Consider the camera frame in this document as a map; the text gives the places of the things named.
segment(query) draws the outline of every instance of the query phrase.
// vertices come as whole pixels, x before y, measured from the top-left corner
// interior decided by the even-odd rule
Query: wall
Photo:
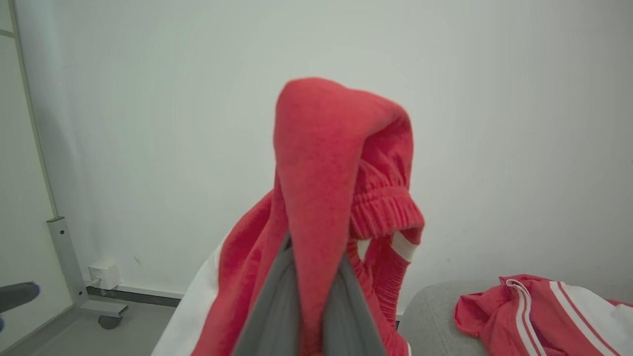
[[[0,287],[33,281],[40,295],[2,314],[0,353],[72,301],[46,220],[53,218],[18,62],[11,17],[0,0]]]
[[[44,3],[19,16],[83,266],[185,290],[272,187],[285,81],[319,75],[412,117],[428,225],[400,308],[453,279],[633,283],[631,2]]]

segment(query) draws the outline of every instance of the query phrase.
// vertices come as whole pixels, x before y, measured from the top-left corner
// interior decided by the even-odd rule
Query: floor
[[[175,308],[121,303],[130,307],[118,327],[105,330],[97,323],[98,316],[81,315],[31,356],[151,355]]]

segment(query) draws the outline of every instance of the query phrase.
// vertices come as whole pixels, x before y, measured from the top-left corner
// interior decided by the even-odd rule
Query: gray sofa
[[[581,285],[603,298],[633,302],[633,286]],[[411,345],[413,356],[487,355],[479,339],[457,330],[453,321],[455,305],[461,295],[480,293],[499,285],[498,280],[449,282],[423,288],[404,311],[398,332]]]

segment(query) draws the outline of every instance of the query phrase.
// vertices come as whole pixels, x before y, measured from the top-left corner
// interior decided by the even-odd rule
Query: red jacket
[[[462,296],[455,324],[490,355],[633,355],[633,308],[522,274]]]
[[[322,350],[321,314],[346,250],[388,354],[407,355],[396,333],[396,303],[407,250],[420,243],[424,220],[408,191],[413,136],[406,112],[335,82],[295,80],[277,101],[274,146],[275,187],[222,246],[219,293],[193,355],[230,355],[288,230],[301,355]],[[396,231],[404,238],[393,241]],[[372,239],[365,261],[357,239]]]

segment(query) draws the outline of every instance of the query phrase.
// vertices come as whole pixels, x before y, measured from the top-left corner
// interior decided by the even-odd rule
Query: power outlet
[[[121,284],[121,275],[119,275],[116,262],[99,261],[88,266],[88,271],[93,281],[101,279],[100,283],[94,285],[97,288],[112,289]]]

